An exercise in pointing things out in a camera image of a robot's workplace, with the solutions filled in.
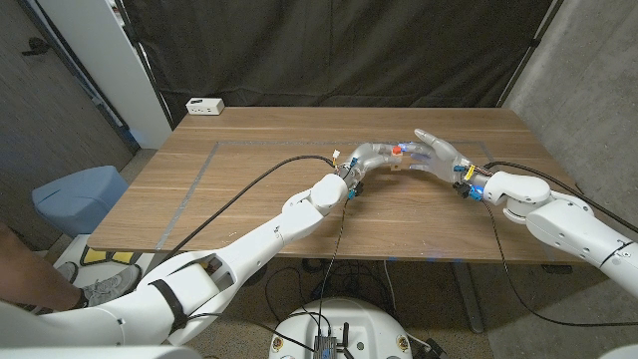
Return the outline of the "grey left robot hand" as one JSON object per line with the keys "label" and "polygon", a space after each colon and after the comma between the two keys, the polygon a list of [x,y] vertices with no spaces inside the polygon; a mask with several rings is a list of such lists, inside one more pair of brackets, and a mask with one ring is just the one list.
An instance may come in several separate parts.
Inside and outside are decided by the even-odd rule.
{"label": "grey left robot hand", "polygon": [[337,167],[337,175],[345,182],[348,190],[354,189],[367,172],[376,168],[389,168],[402,162],[401,155],[395,155],[393,145],[365,143],[360,145]]}

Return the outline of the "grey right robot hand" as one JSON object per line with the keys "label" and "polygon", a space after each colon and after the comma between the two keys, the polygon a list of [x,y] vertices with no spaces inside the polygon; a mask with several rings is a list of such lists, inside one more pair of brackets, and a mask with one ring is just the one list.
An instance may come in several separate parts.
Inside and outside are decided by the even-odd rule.
{"label": "grey right robot hand", "polygon": [[421,129],[415,129],[415,135],[421,140],[419,143],[398,144],[413,160],[410,170],[426,172],[450,183],[463,198],[483,199],[489,176],[448,142]]}

